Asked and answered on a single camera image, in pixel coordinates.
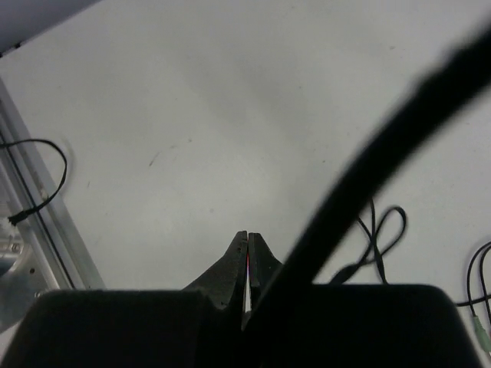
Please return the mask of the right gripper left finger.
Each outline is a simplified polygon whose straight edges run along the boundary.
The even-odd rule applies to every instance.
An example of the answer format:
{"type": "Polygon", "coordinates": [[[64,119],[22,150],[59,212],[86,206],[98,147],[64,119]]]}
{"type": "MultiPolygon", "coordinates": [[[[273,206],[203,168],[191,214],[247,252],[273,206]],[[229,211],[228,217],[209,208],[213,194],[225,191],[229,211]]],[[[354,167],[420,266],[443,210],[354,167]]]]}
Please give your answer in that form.
{"type": "Polygon", "coordinates": [[[206,297],[227,325],[242,329],[248,266],[248,233],[237,232],[221,258],[183,291],[206,297]]]}

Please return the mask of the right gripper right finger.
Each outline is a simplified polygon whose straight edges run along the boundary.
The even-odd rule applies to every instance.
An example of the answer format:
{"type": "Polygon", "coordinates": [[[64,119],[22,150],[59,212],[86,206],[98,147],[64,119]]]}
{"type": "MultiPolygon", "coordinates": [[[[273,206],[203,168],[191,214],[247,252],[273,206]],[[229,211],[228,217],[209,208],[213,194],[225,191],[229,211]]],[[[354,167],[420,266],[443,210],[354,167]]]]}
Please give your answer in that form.
{"type": "Polygon", "coordinates": [[[260,297],[281,266],[282,263],[273,255],[262,235],[250,232],[248,237],[248,276],[251,310],[247,313],[247,320],[250,319],[260,297]]]}

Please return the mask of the black headphones with cable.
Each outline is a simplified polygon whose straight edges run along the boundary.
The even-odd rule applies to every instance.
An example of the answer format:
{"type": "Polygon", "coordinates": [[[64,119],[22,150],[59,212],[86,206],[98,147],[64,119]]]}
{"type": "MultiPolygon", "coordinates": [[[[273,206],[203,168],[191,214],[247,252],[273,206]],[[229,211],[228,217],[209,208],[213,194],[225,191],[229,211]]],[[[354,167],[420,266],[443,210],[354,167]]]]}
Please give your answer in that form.
{"type": "Polygon", "coordinates": [[[490,30],[464,44],[420,85],[348,167],[252,312],[244,335],[262,342],[303,295],[342,238],[400,165],[490,84],[490,30]]]}

